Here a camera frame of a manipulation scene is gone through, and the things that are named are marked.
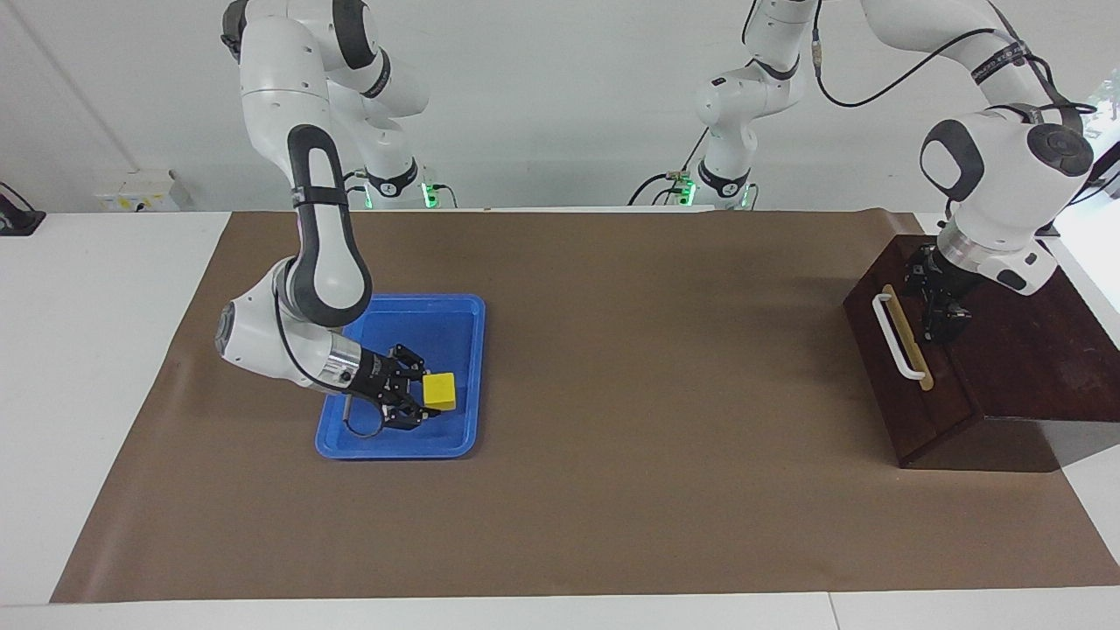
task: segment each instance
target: black band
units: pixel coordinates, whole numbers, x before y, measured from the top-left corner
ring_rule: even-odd
[[[727,179],[726,177],[720,177],[719,175],[708,170],[708,166],[703,163],[703,160],[700,160],[700,166],[697,168],[697,172],[700,174],[700,180],[707,184],[708,187],[716,191],[716,194],[725,200],[734,197],[741,192],[743,187],[747,183],[747,177],[750,176],[750,172],[748,170],[743,175],[743,177],[737,179]]]
[[[797,66],[801,65],[801,55],[797,55],[797,61],[794,62],[793,67],[785,72],[776,71],[774,70],[774,66],[768,66],[759,62],[758,59],[755,59],[755,63],[758,64],[758,67],[763,68],[763,72],[771,75],[772,77],[778,81],[788,81],[793,78],[793,75],[797,74]]]
[[[377,94],[381,94],[389,85],[389,75],[393,72],[393,65],[389,62],[389,53],[385,53],[384,48],[379,50],[381,53],[381,74],[377,75],[377,81],[373,82],[373,87],[362,92],[366,99],[376,99]]]
[[[372,173],[368,176],[370,184],[377,189],[377,193],[386,198],[395,198],[401,196],[404,188],[408,188],[409,184],[416,182],[417,175],[420,174],[420,167],[417,166],[416,158],[412,158],[412,165],[404,173],[398,175],[396,177],[390,177],[389,179],[382,179]]]
[[[314,151],[326,154],[334,179],[333,188],[311,184],[311,152]],[[288,157],[291,159],[292,180],[296,184],[293,192],[300,192],[304,198],[309,201],[296,206],[296,212],[299,215],[299,256],[283,274],[278,294],[286,307],[311,323],[328,328],[345,326],[365,313],[365,307],[373,293],[373,282],[370,281],[370,270],[354,243],[354,229],[351,225],[349,205],[346,202],[346,188],[342,164],[338,160],[338,150],[335,148],[330,135],[324,129],[314,124],[300,124],[288,133]],[[362,297],[348,308],[335,308],[325,304],[315,289],[315,270],[320,254],[316,203],[337,206],[346,249],[362,274],[364,284]]]
[[[987,81],[989,76],[1002,70],[1004,66],[1021,63],[1023,59],[1029,54],[1030,50],[1027,49],[1027,45],[1023,41],[1010,44],[997,52],[995,55],[988,57],[988,61],[977,66],[977,68],[972,71],[972,81],[976,81],[977,85],[980,85]]]
[[[346,193],[325,186],[297,186],[291,191],[291,205],[348,205]]]
[[[377,58],[365,37],[365,20],[362,15],[365,9],[366,4],[362,0],[334,0],[332,7],[338,48],[352,70],[364,68]]]

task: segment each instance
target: yellow block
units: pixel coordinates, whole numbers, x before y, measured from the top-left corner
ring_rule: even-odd
[[[423,405],[440,411],[455,410],[455,374],[424,374]]]

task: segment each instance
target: blue tray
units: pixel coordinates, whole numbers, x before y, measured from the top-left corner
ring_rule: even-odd
[[[452,460],[475,445],[482,385],[486,306],[473,295],[379,295],[364,315],[343,331],[363,346],[385,354],[404,344],[433,373],[455,372],[454,411],[426,420],[413,430],[385,429],[368,439],[343,426],[344,396],[328,396],[319,417],[315,447],[330,460]],[[412,388],[422,400],[423,388]],[[351,426],[358,433],[377,428],[381,411],[354,398]]]

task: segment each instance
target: brown paper mat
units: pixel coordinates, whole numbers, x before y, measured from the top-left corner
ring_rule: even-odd
[[[379,291],[486,300],[474,452],[324,460],[320,395],[223,363],[222,306],[297,247],[236,214],[53,601],[1120,583],[1063,474],[894,466],[841,302],[909,219],[355,226]]]

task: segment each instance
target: wall socket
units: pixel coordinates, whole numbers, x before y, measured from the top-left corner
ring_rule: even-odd
[[[179,212],[192,207],[190,195],[168,172],[130,173],[97,189],[94,197],[103,212]]]

